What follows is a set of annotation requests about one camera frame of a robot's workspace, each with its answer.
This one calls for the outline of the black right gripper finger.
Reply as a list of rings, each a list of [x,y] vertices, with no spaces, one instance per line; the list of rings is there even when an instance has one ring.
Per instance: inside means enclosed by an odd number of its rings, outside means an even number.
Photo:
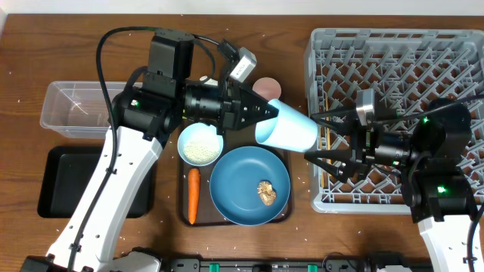
[[[304,153],[304,158],[340,182],[346,183],[355,175],[352,150],[313,150]]]
[[[322,113],[313,113],[310,118],[337,134],[351,134],[355,126],[356,109],[355,106],[338,107]]]

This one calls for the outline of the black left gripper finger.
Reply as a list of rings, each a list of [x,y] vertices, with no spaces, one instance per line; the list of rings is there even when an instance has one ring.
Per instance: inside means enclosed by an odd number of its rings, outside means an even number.
[[[278,113],[279,109],[272,106],[265,98],[252,91],[246,85],[240,85],[239,88],[239,106],[240,113]]]
[[[268,119],[272,119],[278,116],[278,111],[266,111],[263,114],[256,114],[255,116],[243,116],[236,124],[236,129],[241,130],[251,125],[255,125],[258,122],[262,122]]]

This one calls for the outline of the pink cup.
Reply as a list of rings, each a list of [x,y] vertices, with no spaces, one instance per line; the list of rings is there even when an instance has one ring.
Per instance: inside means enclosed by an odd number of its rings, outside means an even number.
[[[273,78],[264,77],[258,79],[253,90],[266,100],[279,99],[281,96],[281,85]]]

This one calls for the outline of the light blue cup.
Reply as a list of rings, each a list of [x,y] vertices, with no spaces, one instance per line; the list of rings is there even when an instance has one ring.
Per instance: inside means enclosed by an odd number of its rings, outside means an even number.
[[[277,99],[268,104],[276,108],[278,114],[256,124],[256,142],[298,153],[311,149],[318,137],[316,122]]]

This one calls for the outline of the light blue rice bowl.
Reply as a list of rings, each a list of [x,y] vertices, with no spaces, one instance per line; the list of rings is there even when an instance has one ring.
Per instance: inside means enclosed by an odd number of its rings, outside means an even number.
[[[206,166],[215,162],[223,147],[223,137],[217,134],[216,127],[202,122],[184,128],[177,143],[180,157],[193,166]]]

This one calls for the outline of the orange carrot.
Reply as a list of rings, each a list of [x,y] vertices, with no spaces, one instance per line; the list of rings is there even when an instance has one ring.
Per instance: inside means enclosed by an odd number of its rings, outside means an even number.
[[[200,171],[193,168],[188,172],[188,221],[194,224],[200,199]]]

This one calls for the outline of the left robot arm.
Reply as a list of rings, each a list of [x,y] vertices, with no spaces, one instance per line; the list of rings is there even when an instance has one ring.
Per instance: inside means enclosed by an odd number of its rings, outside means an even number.
[[[217,134],[276,117],[278,111],[245,79],[256,56],[226,40],[217,42],[225,58],[213,71],[217,84],[190,80],[194,47],[205,36],[156,28],[146,66],[105,103],[110,127],[98,164],[67,226],[45,256],[29,256],[24,271],[159,271],[162,261],[146,249],[114,255],[119,232],[136,193],[183,119],[214,125]]]

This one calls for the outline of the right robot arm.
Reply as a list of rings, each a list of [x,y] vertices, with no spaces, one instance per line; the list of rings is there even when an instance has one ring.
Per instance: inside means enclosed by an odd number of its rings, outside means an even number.
[[[353,106],[314,113],[312,120],[348,136],[350,144],[346,150],[314,150],[304,157],[342,183],[366,178],[377,165],[393,168],[433,269],[481,271],[483,207],[458,165],[472,135],[470,111],[463,101],[440,98],[413,117],[414,131],[398,134],[383,127],[399,120],[396,112],[375,104],[368,112]]]

